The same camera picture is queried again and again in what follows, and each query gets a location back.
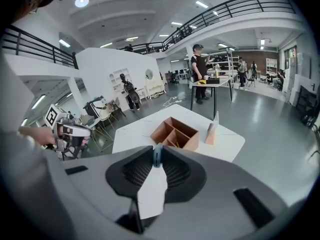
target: white table with black legs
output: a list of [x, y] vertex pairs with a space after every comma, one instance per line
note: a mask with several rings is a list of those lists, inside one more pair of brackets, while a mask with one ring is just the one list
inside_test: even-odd
[[220, 83], [214, 83], [214, 84], [198, 84], [199, 81], [196, 81], [192, 84], [192, 91], [191, 91], [191, 106], [190, 110], [192, 111], [192, 107], [194, 105], [194, 90], [196, 87], [208, 87], [211, 88], [211, 97], [212, 97], [212, 90], [214, 94], [214, 103], [213, 103], [213, 118], [216, 117], [217, 113], [217, 87], [220, 87], [224, 85], [225, 83], [228, 83], [229, 89], [230, 89], [230, 97], [232, 101], [232, 87], [231, 87], [231, 77], [220, 77]]

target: yellow object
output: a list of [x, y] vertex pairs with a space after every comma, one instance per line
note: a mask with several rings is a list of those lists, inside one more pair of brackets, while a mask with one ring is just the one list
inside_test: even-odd
[[207, 80], [204, 80], [204, 79], [200, 80], [200, 81], [198, 82], [198, 85], [202, 85], [202, 83], [207, 84]]

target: mirror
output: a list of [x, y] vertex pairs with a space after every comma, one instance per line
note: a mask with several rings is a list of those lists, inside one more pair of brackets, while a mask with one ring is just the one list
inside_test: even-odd
[[151, 80], [152, 78], [154, 78], [154, 73], [150, 70], [150, 69], [147, 69], [145, 71], [145, 77], [149, 80]]

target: brick wall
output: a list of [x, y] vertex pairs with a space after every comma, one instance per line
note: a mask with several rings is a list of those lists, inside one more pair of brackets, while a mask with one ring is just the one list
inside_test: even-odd
[[247, 68], [251, 68], [252, 61], [256, 63], [257, 70], [261, 71], [261, 75], [265, 76], [267, 72], [267, 63], [266, 58], [276, 59], [277, 68], [279, 70], [279, 53], [270, 52], [270, 51], [238, 51], [233, 52], [232, 56], [242, 57], [243, 60], [247, 63]]

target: black metal railing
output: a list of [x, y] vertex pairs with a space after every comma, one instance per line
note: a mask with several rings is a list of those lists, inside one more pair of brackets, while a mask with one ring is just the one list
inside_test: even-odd
[[15, 51], [15, 55], [41, 57], [46, 61], [79, 69], [75, 52], [71, 55], [16, 26], [9, 26], [3, 36], [2, 48]]
[[[215, 23], [237, 16], [263, 12], [296, 13], [290, 0], [229, 0], [207, 9], [190, 19], [188, 22], [181, 25], [179, 30], [176, 30], [169, 35], [163, 42], [143, 43], [132, 45], [131, 47], [133, 48], [133, 52], [140, 54], [163, 52], [183, 40], [185, 37]], [[153, 44], [157, 44], [157, 47], [159, 48], [153, 49]], [[121, 50], [128, 51], [127, 46]]]

